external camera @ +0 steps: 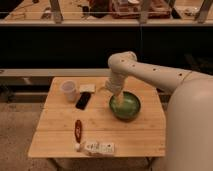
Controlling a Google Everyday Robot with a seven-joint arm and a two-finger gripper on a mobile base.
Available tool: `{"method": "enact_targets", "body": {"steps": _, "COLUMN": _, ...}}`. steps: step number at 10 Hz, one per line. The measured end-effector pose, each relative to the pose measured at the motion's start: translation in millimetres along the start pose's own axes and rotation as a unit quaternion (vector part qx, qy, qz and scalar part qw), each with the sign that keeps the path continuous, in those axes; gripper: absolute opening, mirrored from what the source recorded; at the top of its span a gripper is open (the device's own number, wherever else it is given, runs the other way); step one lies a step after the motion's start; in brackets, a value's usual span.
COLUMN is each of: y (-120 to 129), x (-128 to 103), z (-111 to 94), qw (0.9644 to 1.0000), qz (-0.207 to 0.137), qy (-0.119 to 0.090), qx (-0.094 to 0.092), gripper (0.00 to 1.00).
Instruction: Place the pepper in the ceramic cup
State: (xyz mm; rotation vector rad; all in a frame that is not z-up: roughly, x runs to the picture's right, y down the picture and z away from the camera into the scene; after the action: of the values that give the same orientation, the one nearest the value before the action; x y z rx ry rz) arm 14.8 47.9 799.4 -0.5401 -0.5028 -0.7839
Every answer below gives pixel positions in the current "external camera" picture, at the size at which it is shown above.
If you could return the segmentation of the white ribbed gripper body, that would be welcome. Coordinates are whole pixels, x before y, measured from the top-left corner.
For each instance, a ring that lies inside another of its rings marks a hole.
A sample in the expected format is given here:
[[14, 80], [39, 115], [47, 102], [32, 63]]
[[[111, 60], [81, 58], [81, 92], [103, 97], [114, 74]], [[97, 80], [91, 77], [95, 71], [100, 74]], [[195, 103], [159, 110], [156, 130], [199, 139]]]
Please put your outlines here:
[[108, 80], [105, 83], [106, 88], [114, 95], [115, 102], [121, 104], [123, 102], [123, 87], [126, 77], [117, 74], [111, 73]]

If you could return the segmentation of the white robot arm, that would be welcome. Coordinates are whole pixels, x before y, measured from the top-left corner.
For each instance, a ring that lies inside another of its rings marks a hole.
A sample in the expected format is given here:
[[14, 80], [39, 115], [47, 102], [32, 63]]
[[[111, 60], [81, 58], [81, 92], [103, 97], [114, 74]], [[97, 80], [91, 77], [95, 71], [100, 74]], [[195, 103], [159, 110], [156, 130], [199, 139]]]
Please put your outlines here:
[[140, 63], [131, 51], [108, 58], [106, 87], [119, 94], [133, 76], [171, 94], [166, 117], [166, 171], [213, 171], [213, 75]]

